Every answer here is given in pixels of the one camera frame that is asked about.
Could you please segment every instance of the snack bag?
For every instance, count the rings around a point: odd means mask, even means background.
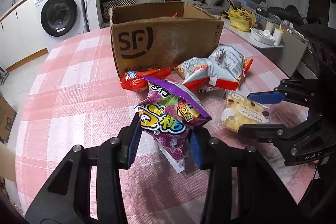
[[[229,92],[221,120],[225,128],[238,132],[242,124],[269,124],[269,108],[235,92]]]
[[[123,89],[136,92],[144,91],[148,88],[147,81],[141,76],[150,75],[158,79],[164,79],[170,74],[170,68],[150,69],[148,71],[128,71],[120,79],[120,85]]]
[[[253,59],[245,59],[231,45],[219,45],[209,58],[193,57],[177,65],[175,70],[191,91],[215,88],[236,90],[242,83]]]
[[[185,141],[194,126],[202,126],[211,117],[193,93],[180,83],[144,76],[148,97],[139,103],[143,130],[152,135],[158,147],[179,173],[184,170]]]
[[[228,17],[230,18],[231,26],[244,32],[250,31],[250,28],[254,27],[256,22],[253,12],[244,8],[234,8],[233,5],[230,5]]]
[[[226,68],[238,82],[242,83],[245,73],[250,69],[253,58],[245,58],[232,45],[219,45],[209,56],[210,60],[216,61],[222,68]]]

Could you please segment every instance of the purple candy bag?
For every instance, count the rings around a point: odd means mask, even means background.
[[[149,92],[136,108],[142,128],[151,134],[158,147],[179,173],[184,170],[185,141],[194,126],[202,126],[211,117],[198,98],[180,83],[148,76]]]

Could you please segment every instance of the wooden floor trim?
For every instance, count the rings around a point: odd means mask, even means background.
[[[34,59],[42,56],[42,55],[45,55],[47,53],[48,53],[47,48],[44,48],[43,50],[40,50],[40,51],[38,51],[36,53],[33,53],[30,56],[27,56],[26,58],[24,58],[24,59],[16,62],[15,64],[13,64],[10,67],[8,67],[6,70],[8,72],[11,72],[11,71],[17,69],[18,67],[21,67],[22,65],[24,65],[24,64],[26,64],[26,63],[28,63],[28,62],[30,62],[30,61],[32,61],[32,60],[34,60]]]

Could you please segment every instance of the cardboard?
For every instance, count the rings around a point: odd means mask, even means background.
[[[130,70],[173,67],[208,57],[224,22],[186,3],[133,4],[110,9],[112,49],[119,77]]]
[[[0,177],[16,182],[15,177],[15,153],[0,142]]]
[[[0,92],[0,139],[7,140],[16,116],[16,112],[7,103]]]

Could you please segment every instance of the white cabinet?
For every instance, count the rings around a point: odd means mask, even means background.
[[[29,54],[33,54],[45,48],[41,37],[41,21],[37,17],[34,0],[26,0],[16,8],[19,23],[18,33],[23,46]]]
[[[29,56],[19,36],[15,10],[0,22],[0,60],[5,68]]]

